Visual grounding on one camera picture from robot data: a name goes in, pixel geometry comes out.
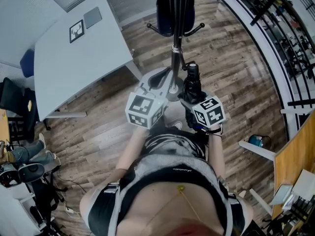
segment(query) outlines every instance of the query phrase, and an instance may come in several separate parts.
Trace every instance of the white table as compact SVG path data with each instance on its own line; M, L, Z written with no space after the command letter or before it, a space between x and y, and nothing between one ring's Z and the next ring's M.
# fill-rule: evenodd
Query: white table
M69 28L98 7L102 20L69 41ZM35 45L34 81L39 119L84 117L85 112L55 112L93 82L126 65L142 75L106 0L85 0L52 25Z

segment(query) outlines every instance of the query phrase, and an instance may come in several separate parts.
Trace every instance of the blue chair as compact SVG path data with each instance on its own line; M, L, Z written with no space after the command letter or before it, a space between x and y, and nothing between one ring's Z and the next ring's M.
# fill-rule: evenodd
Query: blue chair
M20 61L20 66L25 78L34 76L34 58L35 51L28 49Z

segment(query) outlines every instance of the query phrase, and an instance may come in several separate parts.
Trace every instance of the jeans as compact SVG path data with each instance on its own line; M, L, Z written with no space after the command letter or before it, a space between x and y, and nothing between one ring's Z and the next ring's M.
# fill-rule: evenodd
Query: jeans
M49 164L54 160L54 155L51 152L47 152L44 155L38 156L31 160L34 156L36 156L40 151L44 148L44 144L41 141L37 141L36 143L31 144L29 147L18 147L12 151L12 154L15 157L16 164L23 164L29 161L40 163L42 165Z

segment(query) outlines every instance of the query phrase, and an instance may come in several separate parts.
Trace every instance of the wooden floor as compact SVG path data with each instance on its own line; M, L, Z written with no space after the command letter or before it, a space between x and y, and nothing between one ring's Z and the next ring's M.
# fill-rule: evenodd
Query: wooden floor
M201 83L205 90L223 102L227 121L223 124L223 148L230 190L239 193L254 188L266 201L271 201L274 188L271 161L244 151L237 142L252 134L268 135L273 151L286 142L280 103L268 68L248 33L221 2L195 0L196 22L206 27L184 38L186 62L199 64ZM159 36L146 28L156 25L154 16L144 18L123 30L130 49L135 49L134 60L143 73L170 65L172 38ZM36 128L47 139L48 149L57 153L62 167L59 176L76 181L85 190L96 186L109 176L131 136L133 126L126 122L124 108L128 95L134 90L136 79L126 68L98 81L77 99L61 109L86 111L85 118L50 119L51 131L42 124ZM178 105L169 108L172 120L184 123ZM79 211L83 190L72 182L57 181L67 186L67 205ZM247 193L245 199L254 206L255 220L261 224L266 213ZM88 236L90 230L81 218L68 216L60 204L53 212L67 235Z

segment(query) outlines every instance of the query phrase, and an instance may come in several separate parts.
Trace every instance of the picture frame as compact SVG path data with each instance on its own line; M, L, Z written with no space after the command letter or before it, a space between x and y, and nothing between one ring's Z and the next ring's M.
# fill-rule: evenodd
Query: picture frame
M77 40L79 37L84 35L84 24L83 19L74 24L69 28L69 40L70 43Z

